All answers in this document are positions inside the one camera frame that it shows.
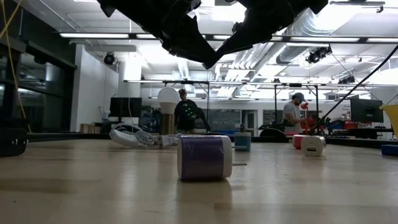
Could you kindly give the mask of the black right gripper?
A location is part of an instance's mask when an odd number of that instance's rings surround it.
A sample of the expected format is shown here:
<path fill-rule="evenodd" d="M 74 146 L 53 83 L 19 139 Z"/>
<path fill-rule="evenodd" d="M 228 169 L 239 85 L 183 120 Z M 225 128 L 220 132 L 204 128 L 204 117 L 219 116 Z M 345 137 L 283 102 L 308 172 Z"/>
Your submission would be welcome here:
<path fill-rule="evenodd" d="M 203 63 L 206 69 L 226 54 L 247 50 L 254 44 L 269 41 L 273 33 L 291 25 L 307 9 L 318 14 L 328 4 L 328 0 L 239 0 L 239 3 L 246 8 L 244 22 Z"/>

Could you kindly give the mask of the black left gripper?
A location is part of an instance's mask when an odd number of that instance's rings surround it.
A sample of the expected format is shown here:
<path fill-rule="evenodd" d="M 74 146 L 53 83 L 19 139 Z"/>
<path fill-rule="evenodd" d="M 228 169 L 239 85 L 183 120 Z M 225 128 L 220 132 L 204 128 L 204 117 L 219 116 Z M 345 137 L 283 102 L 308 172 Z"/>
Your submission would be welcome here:
<path fill-rule="evenodd" d="M 158 39 L 172 55 L 214 65 L 216 52 L 198 30 L 197 18 L 188 13 L 199 0 L 98 0 L 107 17 L 119 11 Z"/>

